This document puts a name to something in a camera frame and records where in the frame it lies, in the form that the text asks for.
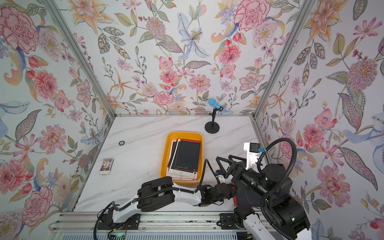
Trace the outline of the white writing tablet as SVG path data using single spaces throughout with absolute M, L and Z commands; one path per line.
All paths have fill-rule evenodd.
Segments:
M 194 181 L 199 169 L 201 142 L 177 139 L 172 142 L 167 177 L 179 181 Z

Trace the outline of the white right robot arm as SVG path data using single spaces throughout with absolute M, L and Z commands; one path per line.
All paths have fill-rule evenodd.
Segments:
M 290 194 L 293 184 L 289 178 L 295 163 L 292 155 L 288 167 L 268 164 L 262 170 L 247 169 L 245 162 L 236 162 L 238 157 L 228 159 L 217 157 L 216 161 L 224 178 L 242 182 L 247 188 L 260 196 L 260 210 L 267 222 L 282 237 L 295 240 L 304 230 L 310 230 L 310 222 L 304 207 Z

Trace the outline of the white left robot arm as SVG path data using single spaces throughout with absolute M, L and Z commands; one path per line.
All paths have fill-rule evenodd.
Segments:
M 98 220 L 122 224 L 141 212 L 154 212 L 172 203 L 185 203 L 194 207 L 216 205 L 235 197 L 232 184 L 218 183 L 215 186 L 198 185 L 195 189 L 175 184 L 171 177 L 164 177 L 142 184 L 137 195 L 122 205 L 114 201 L 98 214 Z

